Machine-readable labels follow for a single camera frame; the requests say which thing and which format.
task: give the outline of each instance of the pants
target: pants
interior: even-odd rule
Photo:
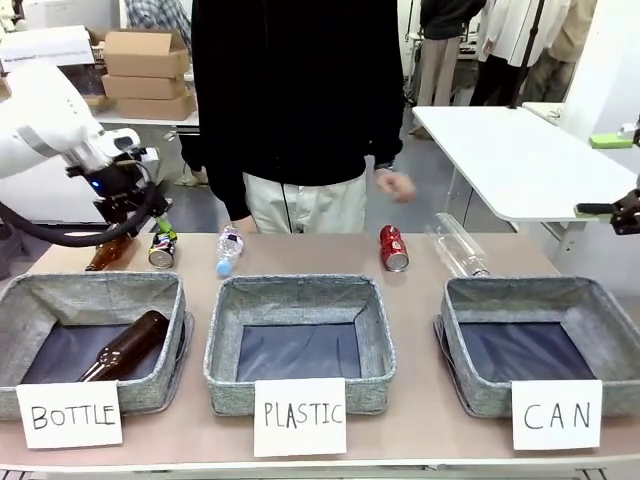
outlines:
[[[182,144],[182,159],[194,172],[202,171],[202,150],[200,135],[178,135]]]
[[[427,39],[422,43],[418,106],[448,106],[451,103],[451,84],[459,47],[460,37],[447,40]]]
[[[522,93],[523,102],[562,102],[567,94],[575,63],[561,62],[543,50]]]
[[[522,86],[518,84],[519,72],[520,67],[509,65],[504,58],[489,55],[478,66],[478,80],[470,105],[484,105],[495,92],[498,92],[497,105],[509,105],[515,92]]]
[[[282,185],[247,174],[244,183],[247,205],[260,233],[361,233],[364,230],[365,174],[324,187]]]

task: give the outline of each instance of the can lid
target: can lid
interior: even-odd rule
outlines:
[[[392,272],[402,272],[409,266],[409,256],[396,252],[387,259],[387,268]]]
[[[163,250],[153,250],[149,253],[149,263],[157,268],[173,267],[173,257]]]
[[[233,265],[229,260],[220,260],[218,265],[216,265],[216,273],[221,277],[228,277],[231,275],[231,270],[233,269]]]

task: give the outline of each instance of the white table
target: white table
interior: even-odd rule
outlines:
[[[560,124],[564,103],[524,102],[522,108],[531,113],[535,113],[540,118],[557,127]]]
[[[414,114],[498,217],[544,224],[570,252],[585,222],[578,203],[610,203],[636,176],[587,144],[523,109],[417,107]]]

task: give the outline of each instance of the red soda can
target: red soda can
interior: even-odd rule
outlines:
[[[387,225],[380,231],[380,256],[390,272],[404,272],[409,266],[407,246],[400,230]]]

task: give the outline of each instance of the table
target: table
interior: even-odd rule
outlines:
[[[141,235],[120,266],[150,270],[146,260],[150,239]],[[476,240],[497,274],[557,273],[524,236],[482,234]],[[196,327],[173,404],[161,414],[126,418],[122,447],[29,451],[19,423],[0,423],[0,470],[75,472],[82,473],[78,477],[82,479],[91,478],[90,473],[107,472],[156,472],[155,476],[149,473],[150,477],[136,478],[192,479],[195,475],[187,476],[186,472],[209,471],[214,476],[214,470],[216,478],[442,478],[446,472],[433,469],[480,465],[510,473],[516,467],[545,467],[563,472],[564,476],[553,478],[577,478],[576,468],[601,468],[640,458],[640,419],[606,420],[602,447],[595,453],[525,455],[513,451],[508,421],[466,415],[431,328],[440,309],[447,270],[429,237],[407,235],[406,241],[412,263],[401,274],[384,271],[377,241],[360,235],[249,236],[238,265],[238,274],[358,273],[373,277],[380,285],[399,368],[384,415],[349,417],[347,454],[259,461],[252,456],[252,419],[212,414],[202,365],[220,285],[214,268],[217,236],[184,234],[179,240],[176,271],[184,280],[187,309],[194,315]],[[52,247],[32,272],[79,272],[92,253],[90,248]]]
[[[558,126],[564,103],[553,102],[524,102],[522,108],[536,114],[551,125]]]
[[[635,175],[531,112],[505,107],[416,107],[414,114],[455,170],[498,218],[539,222],[569,254],[587,221],[578,203],[611,203],[635,188]]]

